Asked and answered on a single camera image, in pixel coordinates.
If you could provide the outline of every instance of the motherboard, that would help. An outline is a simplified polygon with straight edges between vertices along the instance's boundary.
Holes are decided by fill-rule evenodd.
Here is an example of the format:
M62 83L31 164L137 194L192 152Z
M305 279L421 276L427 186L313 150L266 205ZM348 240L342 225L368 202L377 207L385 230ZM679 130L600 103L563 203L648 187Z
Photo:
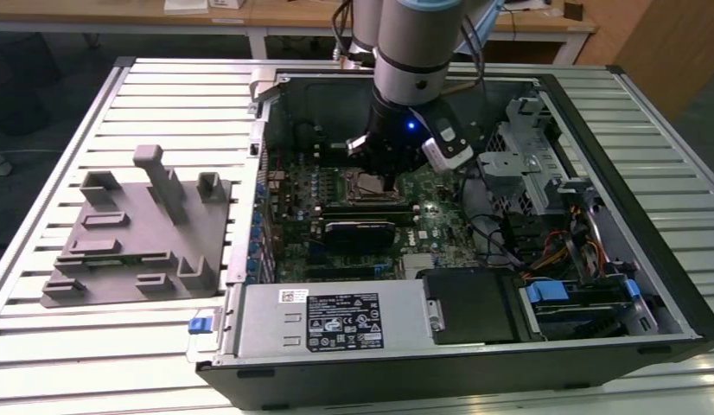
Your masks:
M360 169L302 158L268 176L282 239L277 282L414 278L412 266L477 264L453 174L424 166L382 191L380 180Z

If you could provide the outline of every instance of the silver cylinder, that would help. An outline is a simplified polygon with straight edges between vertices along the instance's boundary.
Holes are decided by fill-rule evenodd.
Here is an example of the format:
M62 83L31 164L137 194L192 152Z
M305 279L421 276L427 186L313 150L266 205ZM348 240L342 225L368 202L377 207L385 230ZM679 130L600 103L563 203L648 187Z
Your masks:
M419 11L397 0L384 1L377 47L385 60L417 68L445 64L453 54L463 13L464 2L444 10Z
M353 42L369 52L377 46L381 4L381 0L353 1Z
M448 66L436 72L406 72L389 65L377 50L374 86L381 98L400 105L420 105L437 97L444 85Z

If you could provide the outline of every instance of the aluminum extrusion table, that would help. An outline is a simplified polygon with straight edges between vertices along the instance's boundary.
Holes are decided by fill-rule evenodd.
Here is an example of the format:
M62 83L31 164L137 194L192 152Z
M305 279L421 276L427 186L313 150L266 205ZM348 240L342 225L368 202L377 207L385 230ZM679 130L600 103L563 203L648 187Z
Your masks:
M110 73L0 262L0 414L238 413L194 374L190 362L198 356L188 355L186 323L221 305L222 297L49 310L38 304L41 288L80 212L82 177L93 169L110 169L120 181L145 180L132 167L138 144L164 147L164 163L176 167L181 180L216 171L236 181L224 272L240 270L245 257L236 254L234 235L250 220L244 207L256 177L256 163L246 158L249 134L261 127L248 111L252 76L277 68L336 67L328 61L125 63ZM472 68L457 65L455 70ZM714 175L631 81L604 67L491 65L488 71L557 77L714 309ZM194 345L201 354L210 347ZM465 414L509 409L714 413L714 352L645 367L589 389L293 413Z

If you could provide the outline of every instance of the blue latch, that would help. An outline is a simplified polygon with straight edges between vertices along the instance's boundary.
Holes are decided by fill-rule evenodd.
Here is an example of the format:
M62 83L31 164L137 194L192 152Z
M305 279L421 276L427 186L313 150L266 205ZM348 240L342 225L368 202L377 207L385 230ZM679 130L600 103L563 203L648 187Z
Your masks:
M245 261L245 271L248 273L253 273L256 272L257 269L258 269L258 261L256 259L248 259Z
M190 335L202 335L213 332L213 317L194 317L186 326Z
M625 279L624 287L628 290L628 294L633 300L637 300L641 297L641 289L637 287L637 284L631 279Z
M536 281L525 287L525 293L528 294L531 303L568 300L568 294L561 281Z

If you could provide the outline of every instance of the barcode sticker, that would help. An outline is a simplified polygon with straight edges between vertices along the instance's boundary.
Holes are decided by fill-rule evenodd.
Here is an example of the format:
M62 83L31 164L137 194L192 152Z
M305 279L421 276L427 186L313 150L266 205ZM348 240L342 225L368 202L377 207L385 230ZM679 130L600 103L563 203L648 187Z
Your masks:
M309 290L280 290L280 303L306 303Z

